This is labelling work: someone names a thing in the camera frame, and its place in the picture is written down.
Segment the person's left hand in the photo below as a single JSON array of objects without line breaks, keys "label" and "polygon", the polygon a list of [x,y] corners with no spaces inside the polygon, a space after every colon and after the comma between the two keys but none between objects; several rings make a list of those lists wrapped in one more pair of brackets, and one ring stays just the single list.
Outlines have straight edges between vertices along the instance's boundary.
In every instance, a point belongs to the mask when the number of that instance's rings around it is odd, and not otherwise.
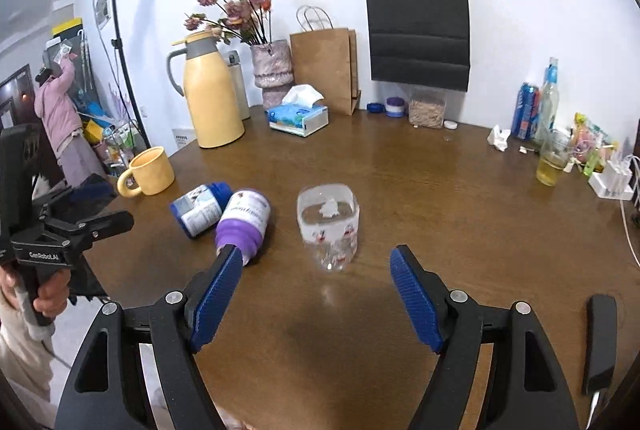
[{"label": "person's left hand", "polygon": [[[70,296],[70,271],[61,269],[53,274],[38,289],[38,297],[32,302],[34,310],[44,317],[55,319],[62,314]],[[9,305],[17,311],[21,309],[21,303],[17,300],[15,288],[17,275],[10,270],[9,265],[1,266],[1,290]]]}]

